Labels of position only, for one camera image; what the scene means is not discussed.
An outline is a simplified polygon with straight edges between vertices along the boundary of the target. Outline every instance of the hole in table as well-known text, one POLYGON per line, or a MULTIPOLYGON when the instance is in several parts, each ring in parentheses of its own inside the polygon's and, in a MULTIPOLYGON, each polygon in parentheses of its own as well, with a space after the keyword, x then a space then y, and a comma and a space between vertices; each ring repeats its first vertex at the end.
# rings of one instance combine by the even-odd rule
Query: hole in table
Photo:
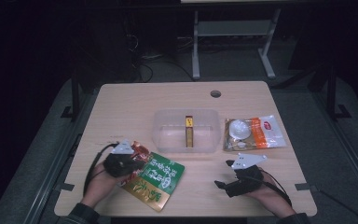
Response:
POLYGON ((213 98, 219 98, 222 95, 222 92, 220 91, 211 91, 211 96, 213 98))

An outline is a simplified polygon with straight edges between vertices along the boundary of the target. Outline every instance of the metal stand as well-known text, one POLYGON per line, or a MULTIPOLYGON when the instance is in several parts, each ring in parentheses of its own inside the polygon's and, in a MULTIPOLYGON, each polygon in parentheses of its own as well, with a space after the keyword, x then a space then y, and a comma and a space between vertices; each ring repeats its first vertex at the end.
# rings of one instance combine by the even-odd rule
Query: metal stand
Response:
POLYGON ((267 54, 280 13, 281 10, 278 8, 275 10, 272 20, 263 21, 199 21, 199 12, 196 11, 194 14, 194 45, 192 53, 193 78, 200 79, 199 36, 219 35, 265 35, 267 42, 258 52, 267 76, 275 78, 275 73, 269 63, 267 54))

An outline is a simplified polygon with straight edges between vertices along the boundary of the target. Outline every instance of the plastic bag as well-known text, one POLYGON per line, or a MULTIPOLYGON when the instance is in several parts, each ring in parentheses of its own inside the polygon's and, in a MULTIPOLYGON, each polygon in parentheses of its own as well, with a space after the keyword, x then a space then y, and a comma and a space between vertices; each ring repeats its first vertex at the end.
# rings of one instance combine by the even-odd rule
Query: plastic bag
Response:
POLYGON ((286 146, 273 115, 252 119, 226 119, 224 135, 225 151, 286 146))

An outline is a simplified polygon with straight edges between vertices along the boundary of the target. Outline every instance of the wooden table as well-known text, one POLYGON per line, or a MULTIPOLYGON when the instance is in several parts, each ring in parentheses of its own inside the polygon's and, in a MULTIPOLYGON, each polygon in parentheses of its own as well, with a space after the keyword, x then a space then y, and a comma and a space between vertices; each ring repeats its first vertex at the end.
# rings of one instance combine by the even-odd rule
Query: wooden table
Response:
MULTIPOLYGON (((274 175, 293 202, 297 212, 314 216, 315 202, 308 190, 296 190, 306 183, 284 129, 277 107, 265 82, 181 82, 148 84, 109 84, 102 86, 78 146, 65 183, 72 191, 62 190, 55 207, 58 216, 67 216, 82 198, 84 179, 97 152, 123 139, 139 141, 159 153, 152 141, 154 113, 164 108, 210 108, 218 111, 221 134, 225 119, 249 119, 274 115, 281 126, 287 147, 258 149, 246 153, 267 155, 258 165, 274 175), (213 98, 211 91, 220 91, 213 98)), ((121 188, 96 207, 110 217, 260 217, 272 216, 257 201, 245 196, 229 198, 214 181, 235 181, 235 173, 225 163, 236 153, 223 151, 221 140, 215 153, 159 153, 185 166, 185 172, 163 210, 158 213, 121 188)))

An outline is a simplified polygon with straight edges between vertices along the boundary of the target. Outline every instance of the white table leg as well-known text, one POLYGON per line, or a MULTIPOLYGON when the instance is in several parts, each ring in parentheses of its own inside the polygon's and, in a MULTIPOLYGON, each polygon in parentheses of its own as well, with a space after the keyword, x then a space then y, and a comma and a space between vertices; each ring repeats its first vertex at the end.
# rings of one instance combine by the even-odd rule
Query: white table leg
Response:
POLYGON ((271 44, 272 37, 274 36, 275 28, 277 26, 280 13, 281 13, 280 8, 275 10, 274 17, 272 18, 271 24, 269 25, 269 28, 268 28, 267 42, 262 49, 258 50, 258 54, 260 56, 261 62, 263 63, 264 69, 266 70, 266 73, 267 73, 267 77, 269 77, 269 78, 275 78, 275 73, 274 73, 274 70, 272 69, 270 62, 269 62, 267 53, 269 52, 269 45, 271 44))

